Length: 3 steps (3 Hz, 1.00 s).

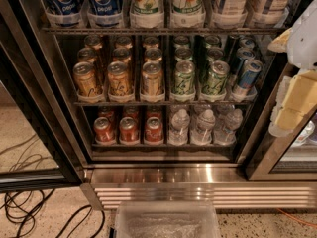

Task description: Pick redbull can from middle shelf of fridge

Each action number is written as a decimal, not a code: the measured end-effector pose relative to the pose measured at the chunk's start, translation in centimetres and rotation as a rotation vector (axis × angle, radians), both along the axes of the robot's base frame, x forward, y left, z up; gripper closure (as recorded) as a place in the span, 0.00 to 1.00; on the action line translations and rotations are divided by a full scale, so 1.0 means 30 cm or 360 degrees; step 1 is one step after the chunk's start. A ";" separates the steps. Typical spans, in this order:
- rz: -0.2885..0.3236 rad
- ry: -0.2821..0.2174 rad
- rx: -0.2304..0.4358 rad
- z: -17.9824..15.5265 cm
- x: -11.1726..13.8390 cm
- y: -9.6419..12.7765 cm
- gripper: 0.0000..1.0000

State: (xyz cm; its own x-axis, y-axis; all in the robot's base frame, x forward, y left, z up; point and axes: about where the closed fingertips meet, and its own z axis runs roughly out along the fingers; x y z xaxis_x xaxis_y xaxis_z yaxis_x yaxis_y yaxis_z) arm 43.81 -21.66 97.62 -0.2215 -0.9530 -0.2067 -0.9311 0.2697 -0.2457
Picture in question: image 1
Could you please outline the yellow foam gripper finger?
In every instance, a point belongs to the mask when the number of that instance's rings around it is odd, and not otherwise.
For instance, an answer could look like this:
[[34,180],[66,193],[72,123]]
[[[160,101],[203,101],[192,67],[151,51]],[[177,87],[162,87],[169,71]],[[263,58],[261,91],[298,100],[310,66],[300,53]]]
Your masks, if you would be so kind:
[[276,53],[286,53],[287,52],[287,42],[289,40],[292,29],[289,28],[285,30],[282,34],[276,37],[268,44],[268,49]]
[[285,137],[317,105],[317,71],[301,69],[294,77],[285,76],[275,101],[268,131],[274,137]]

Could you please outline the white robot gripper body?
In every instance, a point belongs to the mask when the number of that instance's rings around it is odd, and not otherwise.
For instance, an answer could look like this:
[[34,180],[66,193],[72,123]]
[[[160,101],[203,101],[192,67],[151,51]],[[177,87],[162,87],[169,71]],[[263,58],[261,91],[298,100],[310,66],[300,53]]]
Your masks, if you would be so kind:
[[313,0],[293,24],[287,41],[287,57],[300,69],[317,68],[317,0]]

